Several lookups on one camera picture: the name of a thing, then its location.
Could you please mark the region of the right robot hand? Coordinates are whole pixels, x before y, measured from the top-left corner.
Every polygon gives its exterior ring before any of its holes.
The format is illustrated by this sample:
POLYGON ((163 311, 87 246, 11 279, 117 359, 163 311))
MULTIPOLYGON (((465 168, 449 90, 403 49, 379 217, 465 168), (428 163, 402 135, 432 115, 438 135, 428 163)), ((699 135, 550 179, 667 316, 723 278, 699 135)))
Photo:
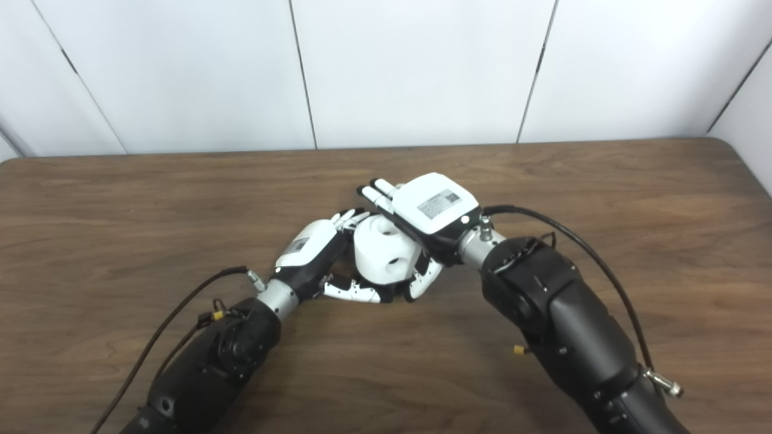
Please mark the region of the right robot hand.
POLYGON ((433 172, 400 187, 374 178, 356 191, 419 247, 419 267, 403 292, 407 302, 421 297, 443 268, 463 264, 461 241, 479 225, 481 206, 460 184, 433 172))

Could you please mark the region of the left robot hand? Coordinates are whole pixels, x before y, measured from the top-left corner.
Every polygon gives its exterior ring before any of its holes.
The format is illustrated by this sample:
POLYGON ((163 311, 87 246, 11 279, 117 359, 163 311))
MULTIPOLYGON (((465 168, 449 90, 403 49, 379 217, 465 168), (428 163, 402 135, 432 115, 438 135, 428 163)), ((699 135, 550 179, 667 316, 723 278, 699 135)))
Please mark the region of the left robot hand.
POLYGON ((392 303, 392 285, 370 282, 361 272, 350 277, 332 272, 332 266, 353 245, 356 228, 369 217, 372 213, 355 208, 309 223, 279 256, 270 280, 289 286, 298 302, 324 295, 360 303, 392 303))

